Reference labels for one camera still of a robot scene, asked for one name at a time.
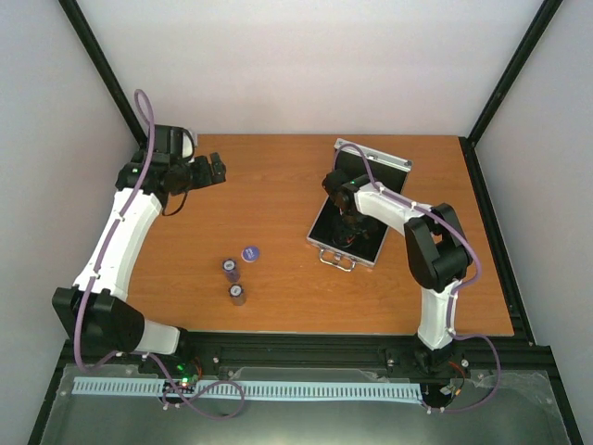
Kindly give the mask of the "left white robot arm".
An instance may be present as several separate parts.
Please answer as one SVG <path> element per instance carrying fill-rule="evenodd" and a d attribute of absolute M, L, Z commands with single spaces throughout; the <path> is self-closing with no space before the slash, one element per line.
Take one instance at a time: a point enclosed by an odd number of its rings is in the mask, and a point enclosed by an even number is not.
<path fill-rule="evenodd" d="M 138 151 L 120 170 L 106 226 L 82 272 L 69 288 L 60 287 L 52 306 L 73 342 L 74 360 L 84 372 L 82 349 L 159 354 L 171 372 L 186 371 L 195 349 L 186 329 L 147 319 L 127 303 L 133 267 L 155 219 L 168 199 L 221 184 L 226 167 L 218 153 L 181 159 Z"/>

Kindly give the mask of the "blue small blind button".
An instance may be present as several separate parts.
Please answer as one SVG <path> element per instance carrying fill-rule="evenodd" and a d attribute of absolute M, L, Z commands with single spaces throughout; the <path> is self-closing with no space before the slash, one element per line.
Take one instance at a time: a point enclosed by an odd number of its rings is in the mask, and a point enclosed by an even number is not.
<path fill-rule="evenodd" d="M 260 250 L 256 246 L 247 246 L 241 252 L 241 258 L 245 262 L 249 263 L 256 261 L 259 258 L 259 256 Z"/>

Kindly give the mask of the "aluminium poker case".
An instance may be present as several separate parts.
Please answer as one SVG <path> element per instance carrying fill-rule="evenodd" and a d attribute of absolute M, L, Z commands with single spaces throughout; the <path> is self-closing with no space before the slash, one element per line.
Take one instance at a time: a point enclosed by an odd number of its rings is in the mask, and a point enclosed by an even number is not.
<path fill-rule="evenodd" d="M 334 161 L 330 170 L 330 192 L 307 235 L 307 241 L 319 249 L 319 261 L 343 272 L 356 266 L 376 265 L 386 240 L 388 226 L 355 207 L 340 208 L 334 203 L 335 191 L 342 185 L 363 185 L 367 171 L 388 189 L 400 193 L 407 182 L 412 162 L 343 138 L 334 143 Z"/>

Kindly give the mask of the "purple chip stack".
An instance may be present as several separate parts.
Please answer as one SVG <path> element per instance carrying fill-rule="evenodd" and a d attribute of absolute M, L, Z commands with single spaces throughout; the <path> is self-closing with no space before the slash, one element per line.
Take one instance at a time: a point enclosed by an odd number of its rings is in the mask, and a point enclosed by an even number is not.
<path fill-rule="evenodd" d="M 229 296 L 234 306 L 242 306 L 246 303 L 246 293 L 240 284 L 232 284 L 230 286 Z"/>
<path fill-rule="evenodd" d="M 234 259 L 226 259 L 221 264 L 223 273 L 230 283 L 238 283 L 240 272 Z"/>

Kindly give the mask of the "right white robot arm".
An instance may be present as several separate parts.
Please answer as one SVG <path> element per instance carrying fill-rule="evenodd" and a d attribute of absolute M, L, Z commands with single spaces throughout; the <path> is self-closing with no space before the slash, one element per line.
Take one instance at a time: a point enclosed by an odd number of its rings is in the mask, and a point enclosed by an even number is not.
<path fill-rule="evenodd" d="M 349 180 L 334 172 L 322 187 L 349 231 L 360 233 L 362 221 L 374 218 L 403 235 L 410 273 L 421 288 L 414 361 L 422 373 L 434 373 L 452 354 L 459 290 L 469 266 L 478 263 L 455 210 L 412 201 L 366 175 Z"/>

